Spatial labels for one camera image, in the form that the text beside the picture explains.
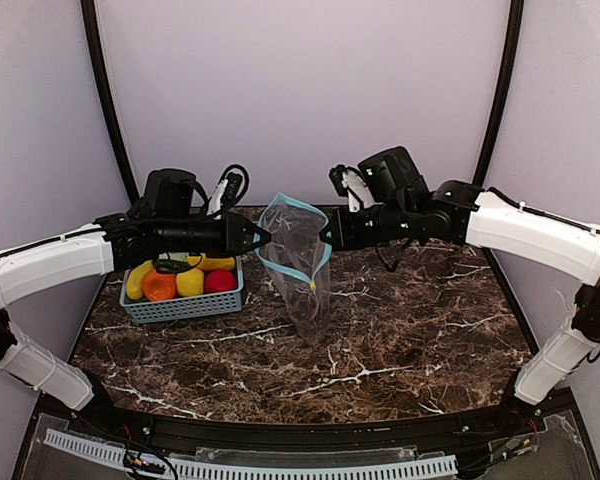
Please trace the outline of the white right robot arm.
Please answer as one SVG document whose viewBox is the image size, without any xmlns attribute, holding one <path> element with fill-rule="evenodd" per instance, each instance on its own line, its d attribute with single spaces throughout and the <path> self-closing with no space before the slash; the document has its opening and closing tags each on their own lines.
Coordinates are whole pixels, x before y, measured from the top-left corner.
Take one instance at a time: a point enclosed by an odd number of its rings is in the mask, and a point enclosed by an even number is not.
<svg viewBox="0 0 600 480">
<path fill-rule="evenodd" d="M 541 403 L 600 349 L 600 225 L 516 202 L 500 190 L 458 180 L 430 190 L 403 146 L 381 151 L 329 177 L 347 205 L 334 210 L 320 238 L 335 251 L 431 239 L 498 250 L 580 281 L 563 326 L 515 375 L 512 397 Z"/>
</svg>

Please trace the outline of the clear zip top bag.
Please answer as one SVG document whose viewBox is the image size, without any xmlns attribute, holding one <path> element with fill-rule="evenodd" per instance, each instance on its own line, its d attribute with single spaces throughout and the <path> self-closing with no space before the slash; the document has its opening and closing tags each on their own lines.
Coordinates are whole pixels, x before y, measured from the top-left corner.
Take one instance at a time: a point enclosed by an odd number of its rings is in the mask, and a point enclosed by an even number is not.
<svg viewBox="0 0 600 480">
<path fill-rule="evenodd" d="M 308 344 L 321 342 L 329 328 L 332 247 L 320 239 L 327 224 L 322 210 L 283 193 L 272 199 L 257 222 L 271 240 L 256 255 Z"/>
</svg>

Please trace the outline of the yellow mango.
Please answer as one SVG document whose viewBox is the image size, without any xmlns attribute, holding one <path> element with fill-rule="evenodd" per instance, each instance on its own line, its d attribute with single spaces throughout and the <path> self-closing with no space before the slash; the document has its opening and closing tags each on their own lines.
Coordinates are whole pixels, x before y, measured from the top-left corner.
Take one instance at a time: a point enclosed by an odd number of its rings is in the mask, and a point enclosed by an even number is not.
<svg viewBox="0 0 600 480">
<path fill-rule="evenodd" d="M 234 257 L 216 258 L 208 257 L 206 254 L 187 255 L 186 262 L 192 268 L 197 268 L 205 272 L 211 272 L 216 270 L 231 271 L 234 270 L 236 267 L 236 260 Z"/>
</svg>

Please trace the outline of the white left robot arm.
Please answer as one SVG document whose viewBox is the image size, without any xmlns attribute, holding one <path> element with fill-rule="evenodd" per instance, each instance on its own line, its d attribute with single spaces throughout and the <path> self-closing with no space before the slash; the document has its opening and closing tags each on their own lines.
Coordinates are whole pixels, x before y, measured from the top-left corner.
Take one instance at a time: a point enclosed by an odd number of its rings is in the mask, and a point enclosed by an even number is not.
<svg viewBox="0 0 600 480">
<path fill-rule="evenodd" d="M 74 280 L 139 266 L 166 253 L 236 257 L 266 245 L 269 232 L 233 212 L 249 186 L 246 169 L 225 169 L 213 194 L 190 172 L 152 171 L 125 213 L 68 233 L 0 250 L 0 370 L 73 411 L 103 403 L 91 378 L 40 346 L 9 318 L 12 303 Z"/>
</svg>

